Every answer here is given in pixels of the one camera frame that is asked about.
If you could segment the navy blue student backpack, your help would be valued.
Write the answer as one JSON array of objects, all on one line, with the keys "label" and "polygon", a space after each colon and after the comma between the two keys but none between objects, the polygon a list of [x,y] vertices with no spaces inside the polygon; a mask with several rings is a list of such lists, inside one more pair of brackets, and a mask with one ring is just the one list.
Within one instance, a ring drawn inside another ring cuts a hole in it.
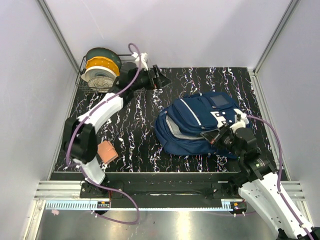
[{"label": "navy blue student backpack", "polygon": [[209,91],[177,98],[155,120],[154,131],[163,150],[176,156],[217,155],[234,159],[226,149],[217,149],[201,136],[224,124],[233,126],[241,115],[246,128],[252,123],[236,101],[225,92]]}]

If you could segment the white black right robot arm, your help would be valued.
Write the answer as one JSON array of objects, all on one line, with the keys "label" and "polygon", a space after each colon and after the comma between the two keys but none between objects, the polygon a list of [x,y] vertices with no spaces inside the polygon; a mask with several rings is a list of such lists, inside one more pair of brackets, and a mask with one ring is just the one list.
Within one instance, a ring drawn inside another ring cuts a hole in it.
[{"label": "white black right robot arm", "polygon": [[278,240],[318,240],[319,227],[313,226],[300,212],[281,184],[280,171],[264,157],[250,128],[233,130],[224,124],[201,136],[218,150],[237,157],[240,172],[229,180],[228,195],[241,197],[264,220]]}]

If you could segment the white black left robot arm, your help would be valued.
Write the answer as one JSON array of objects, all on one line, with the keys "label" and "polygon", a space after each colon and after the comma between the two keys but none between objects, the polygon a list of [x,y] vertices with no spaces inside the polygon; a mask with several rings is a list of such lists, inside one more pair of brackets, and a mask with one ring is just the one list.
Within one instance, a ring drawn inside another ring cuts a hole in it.
[{"label": "white black left robot arm", "polygon": [[95,197],[103,198],[108,193],[107,177],[97,159],[97,132],[131,101],[135,91],[162,89],[171,82],[157,65],[149,70],[132,68],[115,79],[103,99],[92,109],[65,121],[61,148],[66,154],[66,164],[73,162],[80,166],[85,180],[91,184],[90,192]]}]

